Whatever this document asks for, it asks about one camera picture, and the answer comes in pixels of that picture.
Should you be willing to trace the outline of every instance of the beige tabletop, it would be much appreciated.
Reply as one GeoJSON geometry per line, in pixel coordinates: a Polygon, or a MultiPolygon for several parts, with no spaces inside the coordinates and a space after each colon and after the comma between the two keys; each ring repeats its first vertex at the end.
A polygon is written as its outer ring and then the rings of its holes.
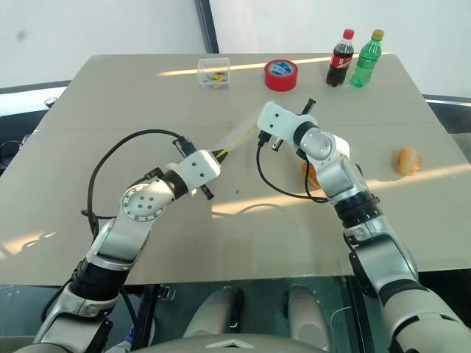
{"type": "MultiPolygon", "coordinates": [[[[230,88],[205,90],[194,73],[199,57],[88,61],[0,178],[0,282],[58,285],[70,276],[91,241],[79,214],[88,179],[125,135],[167,128],[210,149],[245,118],[256,118],[266,101],[300,111],[308,97],[318,101],[312,113],[319,124],[349,141],[352,158],[419,269],[470,267],[470,165],[393,54],[381,58],[372,82],[360,90],[323,82],[326,54],[229,55],[230,88]],[[298,86],[287,93],[263,84],[263,63],[280,57],[303,60],[298,86]],[[410,177],[392,166],[404,146],[423,156],[422,169],[410,177]]],[[[170,142],[146,135],[119,149],[96,181],[94,210],[116,214],[130,182],[178,161],[170,142]]],[[[216,195],[211,202],[199,193],[167,208],[128,283],[352,273],[333,208],[265,186],[256,172],[255,147],[254,130],[209,184],[216,195]]],[[[261,162],[273,183],[302,192],[301,161],[289,147],[278,153],[266,147],[261,162]]]]}

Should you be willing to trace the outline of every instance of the white wall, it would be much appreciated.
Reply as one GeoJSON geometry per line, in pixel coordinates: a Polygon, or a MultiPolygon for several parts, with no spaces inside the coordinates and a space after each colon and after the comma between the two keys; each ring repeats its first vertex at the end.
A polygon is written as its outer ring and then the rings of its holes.
{"type": "Polygon", "coordinates": [[[0,88],[72,79],[95,54],[205,52],[194,0],[0,0],[0,88]]]}
{"type": "Polygon", "coordinates": [[[471,97],[470,0],[210,0],[224,53],[332,52],[344,28],[359,51],[384,29],[422,93],[471,97]]]}

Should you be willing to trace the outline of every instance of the metal arm segment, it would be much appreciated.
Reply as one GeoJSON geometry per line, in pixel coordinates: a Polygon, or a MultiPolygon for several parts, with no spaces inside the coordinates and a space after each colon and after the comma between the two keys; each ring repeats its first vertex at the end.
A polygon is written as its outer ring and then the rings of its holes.
{"type": "Polygon", "coordinates": [[[220,172],[212,153],[199,150],[178,164],[168,164],[152,181],[126,190],[117,217],[100,229],[34,343],[54,343],[73,353],[100,352],[112,327],[107,315],[113,310],[119,288],[135,265],[153,223],[167,205],[185,194],[193,195],[195,189],[220,172]]]}
{"type": "Polygon", "coordinates": [[[418,282],[411,255],[400,243],[359,168],[348,143],[319,129],[309,115],[266,103],[258,127],[299,148],[344,225],[357,280],[380,299],[394,352],[465,352],[471,331],[434,292],[418,282]]]}

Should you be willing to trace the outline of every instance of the red bottle cap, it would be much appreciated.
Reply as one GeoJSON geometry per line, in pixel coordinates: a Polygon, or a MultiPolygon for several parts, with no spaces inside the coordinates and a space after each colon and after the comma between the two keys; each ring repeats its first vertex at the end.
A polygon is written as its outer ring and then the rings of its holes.
{"type": "Polygon", "coordinates": [[[345,39],[352,39],[355,31],[353,29],[346,29],[344,30],[344,38],[345,39]]]}

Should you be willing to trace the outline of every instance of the red tape roll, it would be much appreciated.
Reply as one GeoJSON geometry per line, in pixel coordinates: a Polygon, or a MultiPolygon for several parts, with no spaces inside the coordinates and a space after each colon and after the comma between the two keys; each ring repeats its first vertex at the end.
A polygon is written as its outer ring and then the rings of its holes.
{"type": "Polygon", "coordinates": [[[272,60],[265,65],[265,85],[270,90],[285,92],[296,87],[297,66],[289,60],[272,60]]]}

